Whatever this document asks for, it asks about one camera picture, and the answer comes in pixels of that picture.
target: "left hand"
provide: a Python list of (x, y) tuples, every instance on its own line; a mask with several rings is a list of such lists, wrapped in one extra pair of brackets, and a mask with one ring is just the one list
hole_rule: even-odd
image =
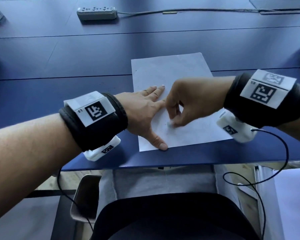
[(151, 121), (155, 114), (165, 107), (165, 99), (157, 101), (163, 93), (164, 85), (149, 87), (139, 92), (123, 92), (115, 95), (128, 116), (128, 131), (142, 136), (160, 150), (167, 150), (168, 145), (152, 131)]

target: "black cable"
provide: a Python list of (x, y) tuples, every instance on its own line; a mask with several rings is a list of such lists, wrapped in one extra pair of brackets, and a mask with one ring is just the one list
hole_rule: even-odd
[[(84, 215), (82, 214), (82, 210), (80, 209), (79, 205), (78, 205), (78, 204), (77, 204), (70, 196), (68, 196), (68, 195), (63, 191), (63, 189), (61, 188), (61, 186), (60, 186), (60, 173), (61, 173), (61, 169), (59, 170), (58, 176), (57, 176), (57, 178), (56, 178), (56, 182), (57, 182), (57, 184), (58, 184), (58, 188), (59, 188), (60, 192), (61, 192), (65, 197), (67, 197), (69, 200), (71, 200), (72, 203), (76, 205), (76, 207), (77, 207), (77, 209), (78, 209), (80, 215), (84, 216)], [(91, 227), (91, 230), (93, 231), (93, 227), (92, 227), (91, 222), (90, 222), (90, 220), (88, 219), (88, 217), (84, 217), (84, 218), (87, 219), (87, 221), (88, 221), (88, 223), (89, 223), (89, 225), (90, 225), (90, 227)]]
[[(255, 183), (251, 183), (251, 182), (250, 182), (248, 179), (246, 179), (244, 176), (242, 176), (241, 174), (236, 173), (236, 172), (227, 172), (227, 173), (224, 173), (222, 177), (223, 177), (223, 180), (226, 181), (228, 184), (235, 185), (235, 186), (251, 186), (251, 187), (256, 191), (256, 193), (257, 193), (257, 195), (258, 195), (258, 197), (259, 197), (259, 199), (260, 199), (260, 202), (261, 202), (261, 205), (262, 205), (262, 211), (263, 211), (264, 222), (263, 222), (263, 229), (262, 229), (262, 235), (261, 235), (261, 236), (262, 236), (262, 239), (263, 239), (263, 238), (264, 238), (264, 235), (265, 235), (265, 230), (266, 230), (266, 210), (265, 210), (265, 206), (264, 206), (264, 204), (263, 204), (263, 201), (262, 201), (262, 199), (261, 199), (261, 196), (260, 196), (259, 192), (257, 191), (257, 189), (254, 187), (254, 185), (260, 184), (260, 183), (263, 183), (263, 182), (265, 182), (265, 181), (268, 181), (268, 180), (272, 179), (273, 177), (275, 177), (276, 175), (278, 175), (278, 173), (280, 173), (280, 172), (287, 166), (288, 161), (289, 161), (289, 148), (288, 148), (287, 143), (286, 143), (280, 136), (278, 136), (278, 135), (276, 135), (276, 134), (274, 134), (274, 133), (272, 133), (272, 132), (265, 131), (265, 130), (263, 130), (263, 129), (252, 129), (251, 131), (261, 131), (261, 132), (268, 133), (268, 134), (273, 135), (273, 136), (275, 136), (276, 138), (278, 138), (278, 139), (284, 144), (284, 147), (285, 147), (285, 149), (286, 149), (286, 161), (284, 162), (284, 165), (283, 165), (283, 166), (282, 166), (282, 167), (281, 167), (274, 175), (272, 175), (271, 177), (268, 177), (268, 178), (266, 178), (266, 179), (264, 179), (264, 180), (262, 180), (262, 181), (255, 182)], [(235, 174), (235, 175), (238, 175), (238, 176), (244, 178), (249, 184), (240, 184), (240, 185), (238, 185), (238, 184), (231, 183), (231, 182), (229, 182), (229, 181), (227, 181), (227, 180), (225, 179), (225, 176), (226, 176), (227, 174)]]

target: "floor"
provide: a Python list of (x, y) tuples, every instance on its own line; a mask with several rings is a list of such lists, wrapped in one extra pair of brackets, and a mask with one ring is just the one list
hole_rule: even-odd
[[(271, 167), (273, 169), (280, 169), (283, 166), (283, 162), (272, 162), (272, 163), (258, 163), (259, 165)], [(250, 164), (228, 164), (226, 167), (231, 172), (236, 172), (244, 177), (246, 177), (249, 181), (255, 182), (254, 180), (254, 172), (253, 167), (257, 165), (256, 163)], [(101, 175), (102, 170), (93, 170), (93, 171), (75, 171), (75, 172), (62, 172), (60, 177), (60, 184), (63, 189), (73, 190), (76, 189), (79, 185), (81, 178), (86, 174), (94, 174)], [(242, 178), (234, 175), (232, 177), (234, 183), (245, 183)], [(42, 185), (40, 185), (38, 190), (57, 190), (57, 182), (55, 177), (50, 177), (46, 180)], [(244, 213), (254, 229), (257, 233), (261, 235), (260, 232), (260, 223), (259, 223), (259, 214), (258, 214), (258, 206), (257, 201), (245, 193), (238, 190), (238, 195), (240, 201), (243, 205)], [(92, 234), (90, 226), (88, 224), (78, 224), (77, 236), (76, 240), (89, 240)]]

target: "right hand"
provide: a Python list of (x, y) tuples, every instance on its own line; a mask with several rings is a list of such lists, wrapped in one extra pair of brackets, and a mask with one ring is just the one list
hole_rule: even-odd
[(166, 99), (173, 127), (209, 116), (223, 108), (232, 77), (183, 78), (176, 80)]

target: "wristband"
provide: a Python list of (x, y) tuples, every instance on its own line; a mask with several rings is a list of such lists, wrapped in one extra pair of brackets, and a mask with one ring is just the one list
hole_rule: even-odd
[(60, 116), (82, 151), (106, 145), (128, 127), (123, 106), (109, 93), (95, 91), (64, 103)]
[(236, 76), (224, 108), (257, 128), (277, 127), (300, 118), (300, 84), (296, 79), (257, 70)]

